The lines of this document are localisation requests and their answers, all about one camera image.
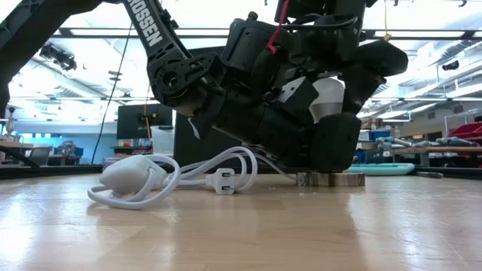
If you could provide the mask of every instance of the blue mat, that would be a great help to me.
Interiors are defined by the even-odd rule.
[[[366,176],[406,175],[415,169],[412,163],[381,163],[352,165],[345,172],[364,173]]]

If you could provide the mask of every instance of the fluorescent light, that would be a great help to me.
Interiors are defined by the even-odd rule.
[[[431,85],[428,85],[427,87],[423,87],[419,90],[415,90],[411,93],[408,93],[407,94],[407,98],[413,98],[413,97],[417,97],[417,96],[420,96],[420,95],[423,95],[425,93],[427,93],[428,91],[430,90],[434,90],[436,89],[438,86],[437,84],[431,84]]]
[[[32,101],[39,101],[39,100],[49,100],[49,97],[11,97],[10,100],[32,100]]]
[[[453,98],[452,100],[457,102],[482,102],[482,98],[472,97]]]
[[[16,120],[16,121],[49,121],[49,120],[48,119],[35,118],[35,119],[19,119],[19,120]]]
[[[406,111],[390,111],[390,112],[383,113],[378,117],[379,118],[391,118],[391,117],[400,116],[401,114],[405,114],[405,113],[407,113],[407,112]]]
[[[70,32],[73,35],[113,35],[113,36],[128,36],[129,29],[71,29]],[[215,36],[227,36],[229,35],[229,29],[177,29],[175,31],[177,35],[192,36],[192,35],[215,35]],[[132,29],[131,36],[137,36],[137,31]]]
[[[128,36],[129,29],[72,29],[70,32],[73,35],[113,35],[113,36]],[[137,31],[132,29],[131,36],[137,36]]]
[[[99,101],[101,97],[58,97],[56,99],[63,101]]]
[[[112,101],[145,101],[145,97],[112,97]]]
[[[414,102],[443,102],[447,101],[447,98],[404,98],[404,100]]]
[[[383,120],[383,122],[410,122],[410,120],[388,119],[388,120]]]
[[[372,101],[372,102],[379,102],[379,101],[398,101],[398,98],[389,98],[389,97],[386,97],[386,98],[369,98],[368,99],[369,101]]]
[[[459,38],[465,32],[463,31],[389,31],[393,37],[400,38]],[[375,37],[382,38],[385,36],[385,31],[376,31]]]
[[[357,118],[363,118],[363,117],[370,117],[374,114],[378,113],[378,111],[372,111],[372,112],[360,112],[356,115]]]
[[[177,29],[177,35],[229,35],[229,29]]]
[[[431,108],[431,107],[434,106],[434,105],[437,105],[437,102],[434,102],[434,103],[429,104],[429,105],[422,105],[422,106],[420,106],[420,107],[418,107],[418,108],[412,109],[412,110],[410,110],[410,113],[417,113],[417,112],[420,112],[420,111],[424,111],[424,110],[426,110],[427,108]]]
[[[482,84],[474,84],[474,85],[467,86],[467,87],[461,87],[458,90],[454,90],[451,93],[448,93],[447,97],[454,98],[454,97],[458,97],[458,96],[464,96],[464,95],[474,93],[474,92],[477,92],[477,91],[480,91],[480,90],[482,90]]]

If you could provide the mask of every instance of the electrical plug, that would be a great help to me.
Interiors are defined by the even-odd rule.
[[[234,193],[234,170],[218,169],[215,174],[206,176],[206,186],[213,188],[218,195]]]

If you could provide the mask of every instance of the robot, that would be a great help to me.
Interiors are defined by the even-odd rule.
[[[8,82],[38,48],[69,16],[100,2],[24,0],[17,6],[0,25],[0,107],[8,101]],[[407,55],[386,41],[359,46],[365,8],[376,0],[279,0],[278,26],[251,12],[231,23],[221,55],[195,57],[158,0],[105,2],[124,5],[148,57],[155,98],[189,117],[197,138],[217,129],[299,170],[348,168],[361,126],[356,114],[384,77],[407,68]],[[344,82],[339,109],[314,114],[323,80],[332,78]]]

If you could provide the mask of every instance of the red container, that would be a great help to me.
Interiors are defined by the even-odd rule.
[[[476,134],[477,137],[482,136],[482,126],[477,128],[474,133]]]
[[[455,131],[451,132],[449,136],[456,136],[459,139],[468,139],[478,137],[478,132],[482,135],[482,123],[470,123],[462,125],[461,127],[457,128]]]

